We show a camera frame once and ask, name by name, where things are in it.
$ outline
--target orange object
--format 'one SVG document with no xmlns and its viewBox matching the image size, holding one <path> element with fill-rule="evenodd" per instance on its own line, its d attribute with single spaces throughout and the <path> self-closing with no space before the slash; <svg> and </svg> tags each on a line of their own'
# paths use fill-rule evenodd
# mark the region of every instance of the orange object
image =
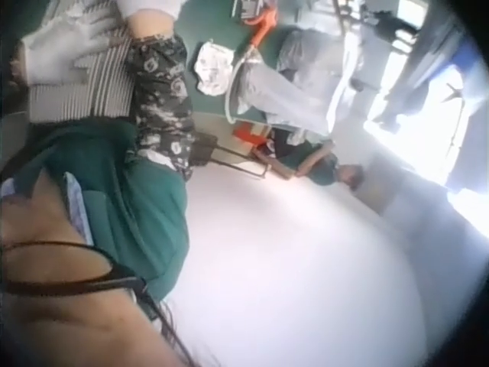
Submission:
<svg viewBox="0 0 489 367">
<path fill-rule="evenodd" d="M 265 8 L 260 16 L 250 21 L 244 21 L 247 25 L 258 25 L 258 32 L 251 39 L 250 44 L 258 49 L 258 46 L 265 36 L 277 26 L 278 11 L 277 7 Z"/>
<path fill-rule="evenodd" d="M 236 138 L 240 138 L 242 141 L 246 141 L 247 143 L 252 144 L 254 147 L 258 145 L 262 145 L 267 142 L 267 138 L 261 135 L 256 135 L 251 133 L 251 129 L 253 128 L 253 124 L 250 122 L 242 122 L 239 127 L 237 127 L 233 131 L 233 135 Z"/>
</svg>

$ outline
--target white floor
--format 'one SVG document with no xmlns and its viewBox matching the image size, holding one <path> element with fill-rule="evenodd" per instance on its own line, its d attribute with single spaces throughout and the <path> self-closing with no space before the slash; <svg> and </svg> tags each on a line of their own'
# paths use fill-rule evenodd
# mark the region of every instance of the white floor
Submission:
<svg viewBox="0 0 489 367">
<path fill-rule="evenodd" d="M 209 166 L 188 191 L 191 249 L 168 300 L 203 361 L 402 367 L 423 358 L 418 290 L 388 234 L 305 180 Z"/>
</svg>

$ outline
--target chair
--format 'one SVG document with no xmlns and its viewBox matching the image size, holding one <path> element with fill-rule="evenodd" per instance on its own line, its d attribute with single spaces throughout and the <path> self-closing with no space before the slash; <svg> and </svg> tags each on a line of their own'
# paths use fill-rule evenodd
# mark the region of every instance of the chair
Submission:
<svg viewBox="0 0 489 367">
<path fill-rule="evenodd" d="M 230 163 L 217 161 L 216 159 L 212 158 L 212 153 L 214 153 L 215 149 L 225 151 L 226 153 L 243 158 L 246 161 L 260 163 L 247 155 L 243 155 L 236 151 L 232 151 L 231 149 L 220 146 L 218 144 L 218 138 L 215 135 L 206 134 L 205 132 L 196 132 L 196 140 L 193 143 L 192 152 L 190 153 L 190 165 L 194 167 L 205 167 L 209 162 L 212 162 L 259 178 L 264 178 L 268 171 L 268 167 L 265 167 L 262 174 L 257 174 L 253 171 L 245 170 L 244 168 Z"/>
</svg>

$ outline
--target orange handle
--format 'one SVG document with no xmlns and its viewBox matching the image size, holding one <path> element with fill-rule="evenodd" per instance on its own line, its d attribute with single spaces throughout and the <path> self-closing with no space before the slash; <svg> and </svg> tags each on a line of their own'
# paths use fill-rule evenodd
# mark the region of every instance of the orange handle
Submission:
<svg viewBox="0 0 489 367">
<path fill-rule="evenodd" d="M 259 25 L 258 32 L 252 37 L 250 44 L 258 48 L 270 30 L 277 26 L 277 8 L 266 8 L 259 17 L 244 21 L 248 25 Z"/>
</svg>

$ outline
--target gray striped cloth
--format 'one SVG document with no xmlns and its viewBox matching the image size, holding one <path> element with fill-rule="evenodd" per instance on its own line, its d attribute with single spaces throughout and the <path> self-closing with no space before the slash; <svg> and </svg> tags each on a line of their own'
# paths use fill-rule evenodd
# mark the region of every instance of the gray striped cloth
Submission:
<svg viewBox="0 0 489 367">
<path fill-rule="evenodd" d="M 43 19 L 46 24 L 75 4 L 77 0 L 51 0 Z M 108 6 L 109 1 L 97 5 Z M 29 92 L 28 114 L 32 123 L 63 122 L 87 116 L 128 116 L 133 82 L 125 71 L 130 39 L 126 28 L 114 31 L 127 41 L 104 53 L 76 62 L 89 68 L 89 82 L 83 85 L 35 86 Z"/>
</svg>

